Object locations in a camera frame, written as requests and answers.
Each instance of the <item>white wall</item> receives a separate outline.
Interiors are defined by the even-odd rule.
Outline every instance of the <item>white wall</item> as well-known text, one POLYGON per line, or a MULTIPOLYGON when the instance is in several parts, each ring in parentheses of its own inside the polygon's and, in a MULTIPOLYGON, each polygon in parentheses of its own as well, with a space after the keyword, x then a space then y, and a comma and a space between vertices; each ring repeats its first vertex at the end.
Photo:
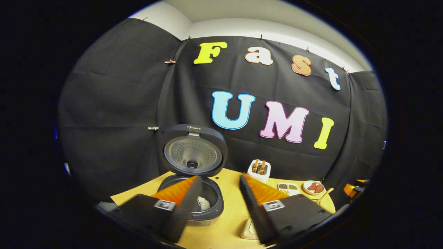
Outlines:
MULTIPOLYGON (((161 27, 180 40, 187 38, 189 35, 192 38, 222 35, 259 38, 260 35, 263 35, 263 39, 303 49, 309 48, 312 53, 338 66, 345 66, 345 69, 350 73, 372 70, 370 63, 346 38, 340 39, 340 47, 344 47, 350 53, 346 53, 333 43, 310 32, 281 23, 249 18, 211 19, 192 23, 181 11, 165 2, 148 6, 130 17, 136 19, 148 17, 145 21, 161 27)), ((337 34, 331 36, 335 43, 337 42, 337 34)))
POLYGON ((191 21, 182 12, 164 2, 149 5, 130 16, 130 18, 144 19, 144 21, 168 31, 180 40, 188 37, 185 34, 192 25, 191 21))

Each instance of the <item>yellow table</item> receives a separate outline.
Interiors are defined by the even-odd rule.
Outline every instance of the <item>yellow table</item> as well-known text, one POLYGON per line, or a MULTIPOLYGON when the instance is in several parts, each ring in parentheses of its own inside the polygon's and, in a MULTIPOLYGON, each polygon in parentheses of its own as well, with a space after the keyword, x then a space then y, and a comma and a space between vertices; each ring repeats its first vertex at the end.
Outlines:
MULTIPOLYGON (((223 195, 225 204, 223 213, 214 220, 210 226, 186 226, 177 243, 179 246, 190 249, 265 248, 264 245, 260 245, 258 239, 248 240, 240 237, 246 221, 250 219, 248 209, 239 188, 240 175, 242 174, 243 173, 224 168, 218 175, 210 177, 210 179, 219 185, 221 194, 223 195)), ((153 195, 157 192, 161 182, 170 175, 174 175, 174 173, 165 173, 138 187, 111 196, 111 198, 120 206, 137 194, 153 195)), ((323 191, 323 193, 319 195, 309 195, 302 189, 304 181, 269 178, 266 183, 277 188, 277 184, 281 182, 297 185, 300 193, 309 198, 318 199, 326 192, 323 191)), ((325 210, 330 213, 335 213, 335 207, 329 195, 325 196, 320 204, 325 210)))

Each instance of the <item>small dish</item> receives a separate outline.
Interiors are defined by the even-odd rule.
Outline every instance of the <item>small dish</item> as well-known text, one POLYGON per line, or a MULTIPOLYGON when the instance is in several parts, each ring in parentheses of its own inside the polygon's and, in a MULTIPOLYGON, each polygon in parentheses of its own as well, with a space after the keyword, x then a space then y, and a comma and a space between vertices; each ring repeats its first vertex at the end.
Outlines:
POLYGON ((279 191, 289 196, 300 194, 299 187, 293 183, 279 183, 277 187, 279 191))
POLYGON ((318 195, 323 193, 325 186, 316 181, 306 181, 303 183, 303 190, 310 195, 318 195))

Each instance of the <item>black fabric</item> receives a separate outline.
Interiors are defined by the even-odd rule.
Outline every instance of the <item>black fabric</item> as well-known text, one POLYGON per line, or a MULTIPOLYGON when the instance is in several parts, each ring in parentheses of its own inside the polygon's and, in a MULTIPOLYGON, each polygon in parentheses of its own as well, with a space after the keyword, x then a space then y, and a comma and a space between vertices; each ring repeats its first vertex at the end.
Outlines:
POLYGON ((350 89, 348 133, 333 170, 323 182, 326 188, 335 188, 330 196, 336 209, 350 201, 343 191, 347 183, 356 185, 356 179, 370 179, 374 174, 381 163, 388 135, 385 98, 375 73, 351 73, 350 89))
POLYGON ((225 168, 245 172, 252 160, 260 158, 272 165, 271 177, 293 180, 320 180, 332 167, 343 144, 350 111, 348 77, 341 67, 304 49, 274 41, 249 37, 218 36, 191 39, 183 42, 176 55, 177 63, 165 81, 157 113, 158 125, 164 131, 175 124, 193 124, 216 129, 228 145, 225 168), (226 49, 213 58, 210 64, 194 64, 201 43, 226 42, 226 49), (271 65, 250 63, 245 60, 249 47, 270 50, 271 65), (300 54, 311 60, 312 74, 302 76, 291 69, 292 57, 300 54), (340 91, 332 89, 325 68, 331 67, 339 77, 340 91), (238 94, 256 97, 251 105, 249 121, 241 129, 228 130, 212 120, 214 91, 233 94, 227 117, 238 118, 238 94), (264 128, 268 108, 266 101, 278 101, 286 115, 294 108, 309 110, 301 143, 284 139, 264 138, 259 132, 264 128), (334 121, 327 148, 314 148, 322 129, 323 117, 334 121))
POLYGON ((79 59, 66 80, 58 114, 59 138, 71 172, 99 200, 165 173, 155 143, 176 124, 219 131, 228 145, 228 169, 245 172, 260 158, 271 163, 273 178, 326 177, 325 186, 338 189, 348 179, 373 172, 386 133, 385 103, 372 72, 348 76, 340 66, 304 49, 255 38, 218 36, 181 43, 136 19, 109 30, 79 59), (228 47, 212 63, 196 65, 199 45, 206 42, 226 42, 228 47), (269 49, 274 63, 246 61, 249 47, 269 49), (296 54, 311 60, 311 75, 292 71, 296 54), (177 63, 164 64, 169 59, 177 63), (327 67, 338 74, 340 91, 332 88, 327 67), (239 115, 239 94, 256 97, 246 126, 228 130, 214 123, 212 93, 217 90, 233 94, 226 113, 232 120, 239 115), (286 115, 296 107, 309 110, 301 143, 259 135, 268 115, 266 101, 281 102, 286 115), (327 148, 321 150, 314 143, 323 117, 334 126, 327 148))
POLYGON ((74 176, 93 198, 159 176, 156 107, 180 41, 147 22, 126 19, 101 36, 67 78, 58 105, 59 139, 74 176))

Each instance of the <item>orange letter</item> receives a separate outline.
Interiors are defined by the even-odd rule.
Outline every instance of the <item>orange letter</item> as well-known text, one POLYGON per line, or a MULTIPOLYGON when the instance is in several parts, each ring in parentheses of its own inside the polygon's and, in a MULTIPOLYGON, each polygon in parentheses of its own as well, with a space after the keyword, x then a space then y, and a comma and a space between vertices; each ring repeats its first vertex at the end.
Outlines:
POLYGON ((311 60, 308 57, 301 56, 299 54, 294 55, 292 57, 291 68, 294 73, 298 73, 304 76, 308 76, 311 74, 312 70, 309 65, 311 64, 311 60))

